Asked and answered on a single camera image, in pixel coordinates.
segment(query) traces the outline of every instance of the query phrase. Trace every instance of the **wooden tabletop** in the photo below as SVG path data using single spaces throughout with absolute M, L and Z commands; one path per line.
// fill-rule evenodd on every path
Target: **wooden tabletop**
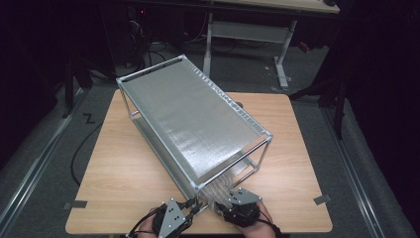
M 331 219 L 286 95 L 228 93 L 274 135 L 261 169 L 241 183 L 263 199 L 283 233 L 329 232 Z M 184 201 L 149 144 L 128 116 L 116 91 L 66 223 L 70 234 L 125 234 L 152 207 Z M 238 233 L 210 210 L 194 217 L 184 234 Z
M 284 8 L 319 13 L 339 13 L 339 7 L 330 7 L 323 0 L 209 0 L 233 4 L 246 4 L 260 7 Z

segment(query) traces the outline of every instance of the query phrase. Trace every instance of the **black tape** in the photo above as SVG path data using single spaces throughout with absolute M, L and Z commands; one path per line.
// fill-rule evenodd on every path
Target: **black tape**
M 87 201 L 76 200 L 74 202 L 66 202 L 62 209 L 69 210 L 70 208 L 85 208 Z
M 314 199 L 317 205 L 322 204 L 322 203 L 327 203 L 330 200 L 331 200 L 331 196 L 329 194 L 318 196 L 317 198 Z

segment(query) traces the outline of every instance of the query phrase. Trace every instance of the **metal frame box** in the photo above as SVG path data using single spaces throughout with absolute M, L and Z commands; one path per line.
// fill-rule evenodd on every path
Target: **metal frame box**
M 272 135 L 186 56 L 117 78 L 130 118 L 190 199 L 256 173 Z

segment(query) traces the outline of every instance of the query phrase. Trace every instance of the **wire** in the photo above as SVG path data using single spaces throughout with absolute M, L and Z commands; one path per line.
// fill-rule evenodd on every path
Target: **wire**
M 140 219 L 140 221 L 138 221 L 136 223 L 136 225 L 133 227 L 133 229 L 130 231 L 130 233 L 128 234 L 128 237 L 133 237 L 134 234 L 136 233 L 136 228 L 138 226 L 140 226 L 140 224 L 142 224 L 146 219 L 148 219 L 149 217 L 157 214 L 162 209 L 162 207 L 163 207 L 163 205 L 160 206 L 160 207 L 158 207 L 158 208 L 156 208 L 155 210 L 149 212 L 146 216 L 144 216 L 142 219 Z
M 260 213 L 265 217 L 265 219 L 267 220 L 267 221 L 269 221 L 269 219 L 268 219 L 268 216 L 266 216 L 262 211 L 260 211 Z
M 93 133 L 95 133 L 96 130 L 98 130 L 104 123 L 101 122 L 99 125 L 97 125 L 95 127 L 95 129 L 93 129 L 93 131 L 91 131 L 89 133 L 89 135 L 87 135 L 83 141 L 80 143 L 80 145 L 77 147 L 76 151 L 73 154 L 73 157 L 71 158 L 71 165 L 70 165 L 70 172 L 71 172 L 71 176 L 73 177 L 73 180 L 76 182 L 76 184 L 78 186 L 80 186 L 80 181 L 78 181 L 78 179 L 76 178 L 76 175 L 74 174 L 74 161 L 76 159 L 77 153 L 80 151 L 80 149 L 83 147 L 84 143 L 86 143 L 86 141 L 93 135 Z
M 192 39 L 191 41 L 188 41 L 188 42 L 184 42 L 185 44 L 188 44 L 188 43 L 193 43 L 193 42 L 197 42 L 197 41 L 201 41 L 201 40 L 203 40 L 203 39 L 206 39 L 206 37 L 204 37 L 204 38 L 202 38 L 202 39 L 198 39 L 200 36 L 201 36 L 201 34 L 203 34 L 203 31 L 204 31 L 204 27 L 206 26 L 206 23 L 207 23 L 207 17 L 208 17 L 208 13 L 206 13 L 206 15 L 204 16 L 204 20 L 203 20 L 203 25 L 201 26 L 201 30 L 200 30 L 200 32 L 197 34 L 197 36 L 194 38 L 194 39 Z
M 159 53 L 157 53 L 157 52 L 149 52 L 149 53 L 156 54 L 156 55 L 160 56 L 163 61 L 166 61 L 166 59 L 164 58 L 164 56 L 161 55 L 161 54 L 159 54 Z

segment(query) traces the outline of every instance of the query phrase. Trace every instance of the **desk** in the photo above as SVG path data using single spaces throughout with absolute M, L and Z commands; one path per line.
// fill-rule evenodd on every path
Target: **desk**
M 332 223 L 286 95 L 228 93 L 273 135 L 259 172 L 241 183 L 263 198 L 284 233 L 329 232 Z M 125 234 L 150 208 L 184 197 L 127 115 L 116 91 L 66 224 L 70 234 Z M 184 234 L 232 234 L 237 229 L 210 210 Z
M 211 4 L 214 2 L 221 3 L 232 3 L 250 5 L 256 7 L 267 7 L 267 8 L 282 8 L 290 10 L 304 10 L 313 11 L 320 13 L 339 13 L 337 6 L 327 6 L 323 1 L 320 0 L 215 0 L 210 1 Z M 207 25 L 207 46 L 206 53 L 204 56 L 203 72 L 210 77 L 210 64 L 211 64 L 211 41 L 212 37 L 222 38 L 233 38 L 242 40 L 251 40 L 259 42 L 269 42 L 282 44 L 281 50 L 277 57 L 274 57 L 275 69 L 277 72 L 278 82 L 282 89 L 288 89 L 288 77 L 284 73 L 283 60 L 286 55 L 286 51 L 290 44 L 291 38 L 293 37 L 294 29 L 297 21 L 294 19 L 291 21 L 288 28 L 251 25 L 251 24 L 240 24 L 240 23 L 227 23 L 224 21 L 214 21 L 213 14 L 209 14 L 208 25 Z

